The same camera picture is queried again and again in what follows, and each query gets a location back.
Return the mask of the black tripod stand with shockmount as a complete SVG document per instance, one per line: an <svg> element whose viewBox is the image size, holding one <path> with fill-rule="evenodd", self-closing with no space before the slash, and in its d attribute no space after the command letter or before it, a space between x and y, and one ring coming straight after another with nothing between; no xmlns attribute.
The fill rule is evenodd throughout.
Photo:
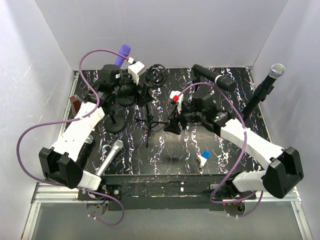
<svg viewBox="0 0 320 240"><path fill-rule="evenodd" d="M162 87L166 81L167 81L167 74L168 71L166 67L160 63L156 63L152 65L147 71L144 79L144 83L146 83L149 86L149 93L150 90L155 90L157 88ZM146 111L146 118L136 118L136 123L144 123L146 125L146 148L149 147L149 137L150 137L150 131L154 129L158 125L166 125L168 122L164 121L155 121L154 115L151 113L149 104L154 100L154 97L151 95L151 101L146 105L138 105L139 107L144 107Z"/></svg>

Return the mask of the black round-base mic stand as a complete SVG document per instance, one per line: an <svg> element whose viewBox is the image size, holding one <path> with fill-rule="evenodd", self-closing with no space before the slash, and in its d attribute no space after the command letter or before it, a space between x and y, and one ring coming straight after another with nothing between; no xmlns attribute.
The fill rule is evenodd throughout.
<svg viewBox="0 0 320 240"><path fill-rule="evenodd" d="M103 103L102 109L105 113L104 126L108 133L117 134L125 128L125 117L115 114L112 110L112 101Z"/></svg>

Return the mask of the black shotgun microphone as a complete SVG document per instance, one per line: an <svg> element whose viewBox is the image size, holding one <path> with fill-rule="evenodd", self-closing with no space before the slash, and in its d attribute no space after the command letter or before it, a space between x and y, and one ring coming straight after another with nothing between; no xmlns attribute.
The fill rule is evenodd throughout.
<svg viewBox="0 0 320 240"><path fill-rule="evenodd" d="M236 81L230 78L229 76L217 74L216 72L209 70L201 65L194 64L192 66L192 70L195 74L195 77L204 77L207 80L210 80L213 83L215 83L222 90L225 90L227 92L232 92L237 87Z"/></svg>

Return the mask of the black glitter microphone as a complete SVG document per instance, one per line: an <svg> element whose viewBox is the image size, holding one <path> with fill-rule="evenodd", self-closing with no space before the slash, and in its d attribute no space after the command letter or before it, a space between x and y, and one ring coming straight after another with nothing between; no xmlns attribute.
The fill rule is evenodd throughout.
<svg viewBox="0 0 320 240"><path fill-rule="evenodd" d="M76 160L77 165L80 166L81 169L84 169L87 162L88 162L88 157L91 151L91 144L93 143L94 138L92 135L89 135L86 140L84 141L79 153L78 157Z"/></svg>

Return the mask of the small black tripod stand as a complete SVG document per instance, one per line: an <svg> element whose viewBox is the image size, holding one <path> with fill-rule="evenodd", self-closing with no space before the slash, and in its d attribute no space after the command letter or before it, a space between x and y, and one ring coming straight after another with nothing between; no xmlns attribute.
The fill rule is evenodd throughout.
<svg viewBox="0 0 320 240"><path fill-rule="evenodd" d="M200 83L201 82L201 76L198 74L198 73L195 73L194 72L194 79L192 80L192 83L193 84L197 84L197 83ZM194 87L194 91L196 92L199 88L199 85L196 85Z"/></svg>

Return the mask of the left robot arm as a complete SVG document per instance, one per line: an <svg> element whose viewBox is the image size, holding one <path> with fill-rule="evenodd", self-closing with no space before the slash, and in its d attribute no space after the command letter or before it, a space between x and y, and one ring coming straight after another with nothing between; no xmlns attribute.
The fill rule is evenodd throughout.
<svg viewBox="0 0 320 240"><path fill-rule="evenodd" d="M127 70L121 71L115 64L106 64L100 70L99 78L91 87L81 103L74 120L50 148L42 148L39 160L46 179L70 189L89 189L95 200L106 196L106 187L102 183L102 174L84 170L92 143L91 132L96 125L105 120L111 132L120 132L125 119L112 116L111 106L117 97L135 96L139 80L146 71L145 65L134 62Z"/></svg>

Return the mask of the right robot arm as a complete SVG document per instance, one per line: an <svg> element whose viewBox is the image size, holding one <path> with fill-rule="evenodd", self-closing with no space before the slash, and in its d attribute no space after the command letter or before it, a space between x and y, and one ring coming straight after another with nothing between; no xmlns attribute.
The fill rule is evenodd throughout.
<svg viewBox="0 0 320 240"><path fill-rule="evenodd" d="M262 167L259 171L233 172L219 189L219 195L237 199L245 192L266 191L273 197L284 198L303 178L299 152L271 143L257 135L229 112L218 110L210 94L184 100L180 91L169 95L175 106L164 131L181 134L190 123L200 123L206 130L244 147Z"/></svg>

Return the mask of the empty round-base stand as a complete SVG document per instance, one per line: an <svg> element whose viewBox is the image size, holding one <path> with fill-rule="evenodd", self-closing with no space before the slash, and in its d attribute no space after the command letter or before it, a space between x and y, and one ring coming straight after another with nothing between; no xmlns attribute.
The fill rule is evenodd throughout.
<svg viewBox="0 0 320 240"><path fill-rule="evenodd" d="M122 107L129 107L134 105L134 97L133 96L125 96L125 97L119 97L117 99L118 103Z"/></svg>

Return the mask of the purple microphone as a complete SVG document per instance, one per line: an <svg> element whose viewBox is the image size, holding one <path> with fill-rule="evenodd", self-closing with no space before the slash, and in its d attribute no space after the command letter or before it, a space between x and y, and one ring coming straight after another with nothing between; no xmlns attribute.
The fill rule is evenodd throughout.
<svg viewBox="0 0 320 240"><path fill-rule="evenodd" d="M128 44L123 44L119 49L119 54L124 57L128 57L131 52L131 47ZM114 64L118 67L121 67L125 61L125 58L118 56L114 62Z"/></svg>

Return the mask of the right round-base mic stand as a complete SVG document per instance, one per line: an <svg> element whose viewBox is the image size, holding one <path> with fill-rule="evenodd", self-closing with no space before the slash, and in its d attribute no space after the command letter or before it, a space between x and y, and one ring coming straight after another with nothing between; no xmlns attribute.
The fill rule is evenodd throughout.
<svg viewBox="0 0 320 240"><path fill-rule="evenodd" d="M269 89L263 88L261 84L258 85L253 93L252 98L242 111L242 118L244 122L250 117L251 113L258 106L258 104L263 102L273 89L273 85Z"/></svg>

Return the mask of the black microphone silver grille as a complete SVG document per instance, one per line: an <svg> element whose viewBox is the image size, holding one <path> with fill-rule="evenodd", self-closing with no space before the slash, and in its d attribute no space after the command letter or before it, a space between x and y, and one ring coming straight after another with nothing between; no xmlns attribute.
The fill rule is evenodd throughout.
<svg viewBox="0 0 320 240"><path fill-rule="evenodd" d="M265 90L269 90L273 83L285 73L285 66L281 63L273 64L268 71L268 75L261 82L261 87Z"/></svg>

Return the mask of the blue white small card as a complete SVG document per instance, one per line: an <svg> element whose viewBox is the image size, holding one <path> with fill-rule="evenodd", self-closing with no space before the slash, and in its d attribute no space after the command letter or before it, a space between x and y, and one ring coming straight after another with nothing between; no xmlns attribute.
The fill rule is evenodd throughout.
<svg viewBox="0 0 320 240"><path fill-rule="evenodd" d="M203 169L204 165L206 164L210 156L211 156L211 153L209 151L204 151L202 154L198 154L196 156L196 160L198 162L198 168L200 170Z"/></svg>

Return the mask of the brown wooden metronome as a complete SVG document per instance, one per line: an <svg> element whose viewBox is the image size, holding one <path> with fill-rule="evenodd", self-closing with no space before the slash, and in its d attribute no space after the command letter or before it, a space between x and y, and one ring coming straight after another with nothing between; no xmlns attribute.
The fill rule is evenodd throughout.
<svg viewBox="0 0 320 240"><path fill-rule="evenodd" d="M69 100L70 100L70 108L72 111L72 115L75 118L81 108L81 104L83 100L77 94L71 96Z"/></svg>

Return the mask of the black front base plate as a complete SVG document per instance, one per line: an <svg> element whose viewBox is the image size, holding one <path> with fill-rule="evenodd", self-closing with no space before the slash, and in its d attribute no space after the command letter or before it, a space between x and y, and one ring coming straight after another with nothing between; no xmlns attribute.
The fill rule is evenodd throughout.
<svg viewBox="0 0 320 240"><path fill-rule="evenodd" d="M108 174L98 192L108 194L125 210L209 209L222 211L210 202L210 194L224 174Z"/></svg>

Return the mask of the aluminium frame rail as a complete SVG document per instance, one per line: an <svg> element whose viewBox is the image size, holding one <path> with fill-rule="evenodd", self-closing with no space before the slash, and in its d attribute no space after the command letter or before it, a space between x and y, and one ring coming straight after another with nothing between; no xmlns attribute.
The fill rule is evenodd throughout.
<svg viewBox="0 0 320 240"><path fill-rule="evenodd" d="M24 240L310 240L298 192L277 201L245 202L245 217L209 209L127 210L116 226L89 217L115 221L121 213L103 212L93 201L79 201L78 192L39 184L22 238Z"/></svg>

